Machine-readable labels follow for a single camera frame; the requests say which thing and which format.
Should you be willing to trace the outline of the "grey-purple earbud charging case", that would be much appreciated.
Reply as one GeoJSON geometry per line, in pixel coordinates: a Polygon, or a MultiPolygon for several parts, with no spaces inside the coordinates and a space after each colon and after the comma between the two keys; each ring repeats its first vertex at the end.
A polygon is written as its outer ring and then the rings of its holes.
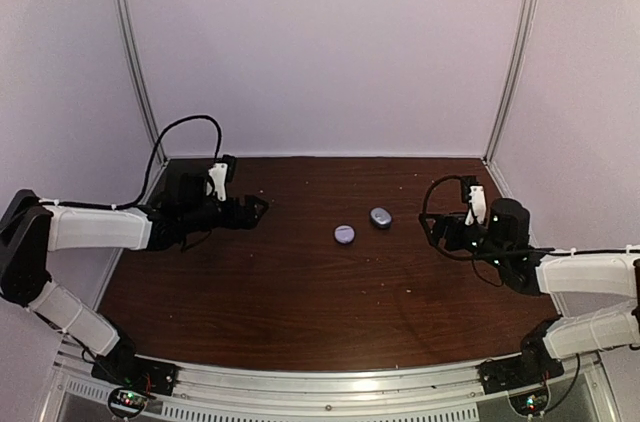
{"type": "Polygon", "coordinates": [[[370,210],[369,213],[371,223],[382,230],[388,229],[391,227],[393,222],[393,218],[391,214],[382,207],[374,207],[370,210]]]}

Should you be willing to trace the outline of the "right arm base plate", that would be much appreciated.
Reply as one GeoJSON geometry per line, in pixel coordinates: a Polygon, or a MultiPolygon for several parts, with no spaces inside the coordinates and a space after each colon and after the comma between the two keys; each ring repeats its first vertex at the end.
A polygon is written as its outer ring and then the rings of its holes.
{"type": "Polygon", "coordinates": [[[564,374],[561,362],[552,360],[542,368],[527,365],[521,355],[486,360],[477,366],[478,377],[486,395],[540,385],[548,378],[564,374]]]}

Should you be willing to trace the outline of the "round lilac earbud case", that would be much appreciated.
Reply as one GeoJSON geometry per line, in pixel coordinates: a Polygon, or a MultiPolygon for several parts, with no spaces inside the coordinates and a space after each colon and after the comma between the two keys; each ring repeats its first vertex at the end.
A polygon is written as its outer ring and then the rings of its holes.
{"type": "Polygon", "coordinates": [[[355,229],[350,225],[339,225],[334,229],[334,239],[342,245],[351,244],[355,240],[355,229]]]}

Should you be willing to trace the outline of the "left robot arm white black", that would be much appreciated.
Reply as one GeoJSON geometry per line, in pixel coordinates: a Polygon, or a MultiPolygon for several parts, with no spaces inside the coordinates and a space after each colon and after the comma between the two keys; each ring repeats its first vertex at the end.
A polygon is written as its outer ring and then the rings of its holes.
{"type": "Polygon", "coordinates": [[[148,204],[62,202],[18,191],[1,219],[1,297],[35,312],[70,335],[123,386],[144,375],[131,339],[56,282],[47,269],[50,253],[67,249],[114,248],[158,252],[194,247],[190,236],[206,239],[218,228],[252,230],[267,212],[267,201],[226,193],[226,164],[205,175],[186,174],[177,189],[148,204]]]}

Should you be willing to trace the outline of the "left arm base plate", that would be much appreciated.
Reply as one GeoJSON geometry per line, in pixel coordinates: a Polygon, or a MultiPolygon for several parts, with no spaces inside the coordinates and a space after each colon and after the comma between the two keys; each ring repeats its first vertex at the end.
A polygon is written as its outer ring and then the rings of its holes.
{"type": "Polygon", "coordinates": [[[91,376],[114,385],[132,389],[146,395],[171,396],[177,379],[175,364],[154,361],[136,356],[133,371],[129,375],[117,375],[105,358],[99,357],[93,363],[91,376]]]}

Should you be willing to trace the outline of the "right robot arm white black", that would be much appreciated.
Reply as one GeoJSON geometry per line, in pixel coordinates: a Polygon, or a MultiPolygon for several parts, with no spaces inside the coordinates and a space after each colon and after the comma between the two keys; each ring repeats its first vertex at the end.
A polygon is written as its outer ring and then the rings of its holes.
{"type": "Polygon", "coordinates": [[[535,382],[555,363],[596,350],[639,347],[639,250],[556,251],[529,243],[530,213],[511,198],[494,200],[487,215],[470,204],[466,213],[418,216],[429,244],[457,261],[483,261],[503,285],[528,296],[609,294],[624,302],[579,316],[559,314],[521,342],[512,372],[535,382]]]}

